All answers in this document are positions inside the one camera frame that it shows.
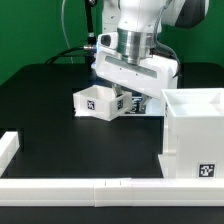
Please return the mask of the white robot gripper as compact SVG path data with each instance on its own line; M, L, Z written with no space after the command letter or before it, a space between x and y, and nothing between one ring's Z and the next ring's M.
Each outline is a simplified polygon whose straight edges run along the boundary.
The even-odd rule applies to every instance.
M117 47L116 32L98 36L95 70L99 77L113 83L116 98L123 95L121 86L142 93L139 112L144 114L149 96L159 99L162 89L177 88L178 62L175 59L153 55L134 65L122 59Z

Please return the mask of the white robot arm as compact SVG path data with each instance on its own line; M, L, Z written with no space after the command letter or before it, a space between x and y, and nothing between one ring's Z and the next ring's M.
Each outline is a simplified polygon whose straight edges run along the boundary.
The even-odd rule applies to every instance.
M119 95L126 87L141 95L143 112L163 89L175 89L180 60L158 41L163 25L193 28L204 20L209 0L117 0L118 22L113 32L98 36L96 73L112 83Z

